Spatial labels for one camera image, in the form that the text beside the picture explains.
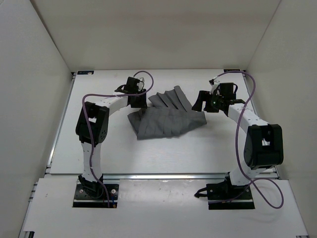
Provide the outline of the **grey pleated skirt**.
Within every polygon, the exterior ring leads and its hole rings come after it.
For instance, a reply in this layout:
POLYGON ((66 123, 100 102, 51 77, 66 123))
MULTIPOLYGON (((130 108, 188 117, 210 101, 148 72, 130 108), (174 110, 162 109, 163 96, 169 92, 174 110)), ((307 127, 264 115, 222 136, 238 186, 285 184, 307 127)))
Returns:
POLYGON ((192 105, 180 86, 149 97, 151 106, 127 117, 138 140, 180 137, 207 124, 203 112, 192 105))

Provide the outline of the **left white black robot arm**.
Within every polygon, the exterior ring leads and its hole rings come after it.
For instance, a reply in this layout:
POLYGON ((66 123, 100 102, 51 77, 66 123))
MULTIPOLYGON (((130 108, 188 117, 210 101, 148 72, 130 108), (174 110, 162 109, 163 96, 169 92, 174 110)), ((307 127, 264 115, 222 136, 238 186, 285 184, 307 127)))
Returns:
POLYGON ((103 182, 101 171, 101 144, 104 142, 109 117, 122 108, 146 108, 145 80, 128 77, 127 82, 115 90, 115 94, 86 94, 75 128, 84 154, 84 171, 79 176, 83 190, 93 199, 107 199, 109 192, 103 182))

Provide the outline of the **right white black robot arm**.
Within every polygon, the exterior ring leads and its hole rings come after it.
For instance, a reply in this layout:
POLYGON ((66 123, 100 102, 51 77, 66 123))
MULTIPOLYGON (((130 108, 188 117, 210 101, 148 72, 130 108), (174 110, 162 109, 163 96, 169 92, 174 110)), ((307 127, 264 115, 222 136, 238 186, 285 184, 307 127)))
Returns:
POLYGON ((225 115, 237 123, 235 139, 239 130, 246 134, 243 159, 238 159, 238 167, 230 171, 224 181, 208 184, 205 196, 213 203, 231 202, 246 193, 255 183, 256 176, 283 162, 282 128, 260 119, 247 102, 237 99, 238 86, 235 83, 220 83, 210 80, 211 90, 200 91, 192 107, 196 111, 225 115))

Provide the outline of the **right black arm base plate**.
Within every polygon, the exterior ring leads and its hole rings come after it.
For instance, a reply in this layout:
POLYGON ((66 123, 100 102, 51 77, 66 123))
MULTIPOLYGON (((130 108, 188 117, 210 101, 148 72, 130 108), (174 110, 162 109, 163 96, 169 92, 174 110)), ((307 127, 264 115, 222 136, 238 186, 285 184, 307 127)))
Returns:
POLYGON ((228 185, 225 182, 208 183, 209 210, 253 210, 255 209, 251 189, 245 186, 228 185))

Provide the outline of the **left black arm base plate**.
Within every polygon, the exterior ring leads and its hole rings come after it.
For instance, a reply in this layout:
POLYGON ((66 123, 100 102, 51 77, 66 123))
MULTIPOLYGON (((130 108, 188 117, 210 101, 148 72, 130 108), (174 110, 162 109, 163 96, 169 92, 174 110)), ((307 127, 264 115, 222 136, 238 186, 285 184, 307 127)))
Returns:
POLYGON ((109 199, 104 192, 104 188, 97 192, 91 193, 87 188, 78 181, 73 197, 72 207, 74 208, 110 208, 118 207, 119 184, 108 183, 105 184, 108 191, 109 199))

